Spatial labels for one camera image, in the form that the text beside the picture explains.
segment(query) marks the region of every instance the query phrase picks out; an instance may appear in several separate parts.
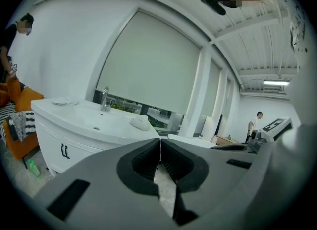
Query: white towel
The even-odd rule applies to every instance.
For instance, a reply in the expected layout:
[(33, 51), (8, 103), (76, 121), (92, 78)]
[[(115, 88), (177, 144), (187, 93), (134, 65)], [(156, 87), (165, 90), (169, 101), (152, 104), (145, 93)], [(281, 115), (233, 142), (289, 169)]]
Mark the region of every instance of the white towel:
[(149, 122), (148, 122), (148, 117), (146, 115), (141, 115), (138, 117), (135, 117), (131, 120), (130, 124), (133, 127), (136, 127), (137, 129), (147, 131), (149, 130)]

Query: green bottle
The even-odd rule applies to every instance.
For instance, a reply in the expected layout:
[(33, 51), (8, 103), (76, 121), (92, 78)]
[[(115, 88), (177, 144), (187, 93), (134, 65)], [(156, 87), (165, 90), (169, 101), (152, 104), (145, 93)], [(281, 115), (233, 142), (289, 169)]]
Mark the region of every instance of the green bottle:
[(36, 177), (39, 177), (41, 173), (35, 165), (35, 162), (33, 160), (28, 160), (28, 163), (30, 163), (30, 170), (33, 172), (33, 174), (35, 174)]

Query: striped blanket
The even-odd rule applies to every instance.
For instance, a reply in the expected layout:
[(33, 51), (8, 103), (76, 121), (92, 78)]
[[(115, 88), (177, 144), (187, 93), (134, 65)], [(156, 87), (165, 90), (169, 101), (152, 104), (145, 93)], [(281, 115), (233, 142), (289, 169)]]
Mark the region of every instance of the striped blanket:
[(0, 135), (3, 141), (6, 140), (3, 121), (6, 120), (12, 139), (20, 140), (35, 132), (34, 111), (16, 112), (15, 104), (9, 102), (3, 108), (0, 108)]

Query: cabinet door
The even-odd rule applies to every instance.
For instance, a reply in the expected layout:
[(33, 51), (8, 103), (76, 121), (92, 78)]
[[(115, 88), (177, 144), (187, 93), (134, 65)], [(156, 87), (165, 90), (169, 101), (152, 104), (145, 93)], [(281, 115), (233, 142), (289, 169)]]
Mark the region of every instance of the cabinet door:
[(59, 173), (64, 172), (70, 167), (70, 163), (65, 155), (65, 145), (62, 138), (39, 122), (36, 129), (46, 165)]
[(71, 165), (80, 162), (82, 159), (102, 150), (83, 145), (65, 138), (65, 153)]

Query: black shirt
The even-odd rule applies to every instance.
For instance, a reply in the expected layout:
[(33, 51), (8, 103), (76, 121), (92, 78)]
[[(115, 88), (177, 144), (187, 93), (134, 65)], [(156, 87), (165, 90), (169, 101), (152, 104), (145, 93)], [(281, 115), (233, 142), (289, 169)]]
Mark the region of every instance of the black shirt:
[[(3, 34), (3, 37), (1, 39), (1, 45), (0, 47), (2, 48), (3, 46), (6, 47), (8, 49), (8, 52), (11, 48), (12, 42), (16, 36), (16, 24), (12, 24), (10, 25)], [(4, 67), (2, 65), (2, 63), (0, 62), (0, 80), (2, 80), (3, 78), (3, 73), (4, 73)]]

